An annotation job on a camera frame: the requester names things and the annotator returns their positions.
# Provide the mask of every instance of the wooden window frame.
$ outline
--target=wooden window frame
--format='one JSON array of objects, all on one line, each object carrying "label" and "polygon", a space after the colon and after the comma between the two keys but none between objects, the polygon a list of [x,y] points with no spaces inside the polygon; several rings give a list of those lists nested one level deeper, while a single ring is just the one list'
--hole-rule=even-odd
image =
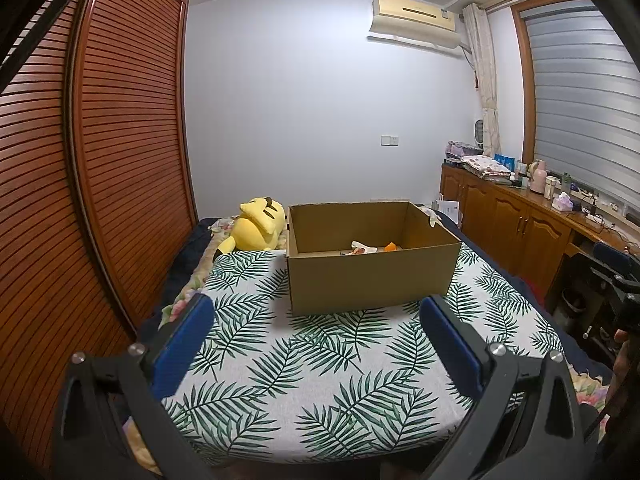
[{"label": "wooden window frame", "polygon": [[522,64],[522,87],[524,90],[524,142],[522,143],[522,161],[533,162],[536,147],[536,83],[533,73],[533,58],[527,25],[520,17],[523,10],[534,9],[549,4],[568,2],[570,0],[527,0],[511,6],[513,21],[516,26],[520,62]]}]

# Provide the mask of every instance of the louvered wardrobe door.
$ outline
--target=louvered wardrobe door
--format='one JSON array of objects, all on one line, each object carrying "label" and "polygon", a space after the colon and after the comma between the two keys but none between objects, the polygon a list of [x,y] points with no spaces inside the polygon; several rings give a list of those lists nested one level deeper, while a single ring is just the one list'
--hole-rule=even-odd
[{"label": "louvered wardrobe door", "polygon": [[183,131],[187,0],[87,0],[72,128],[94,243],[135,325],[196,220]]},{"label": "louvered wardrobe door", "polygon": [[65,51],[77,3],[0,94],[0,415],[42,468],[71,354],[111,354],[130,341],[85,248],[65,169]]}]

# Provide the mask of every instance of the power strip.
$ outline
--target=power strip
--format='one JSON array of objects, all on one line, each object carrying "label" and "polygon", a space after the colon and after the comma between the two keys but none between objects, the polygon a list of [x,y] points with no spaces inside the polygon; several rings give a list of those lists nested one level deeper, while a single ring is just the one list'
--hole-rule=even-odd
[{"label": "power strip", "polygon": [[604,224],[604,219],[603,218],[597,218],[597,217],[593,216],[591,213],[587,213],[587,220],[591,220],[592,222],[594,222],[595,224],[598,224],[598,225]]}]

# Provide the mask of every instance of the curtain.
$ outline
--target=curtain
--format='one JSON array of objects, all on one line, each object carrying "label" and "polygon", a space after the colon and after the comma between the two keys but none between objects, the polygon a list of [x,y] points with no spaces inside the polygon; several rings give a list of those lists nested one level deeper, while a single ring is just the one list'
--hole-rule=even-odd
[{"label": "curtain", "polygon": [[463,13],[480,87],[484,154],[494,156],[496,153],[500,153],[494,41],[491,37],[489,20],[485,10],[479,9],[476,4],[471,4],[463,9]]}]

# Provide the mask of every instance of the cardboard box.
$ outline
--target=cardboard box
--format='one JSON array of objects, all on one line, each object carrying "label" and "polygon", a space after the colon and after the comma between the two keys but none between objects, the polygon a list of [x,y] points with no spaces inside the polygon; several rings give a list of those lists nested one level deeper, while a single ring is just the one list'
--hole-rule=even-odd
[{"label": "cardboard box", "polygon": [[[344,256],[351,242],[402,250]],[[462,243],[409,202],[289,209],[287,265],[294,316],[393,306],[446,294]]]}]

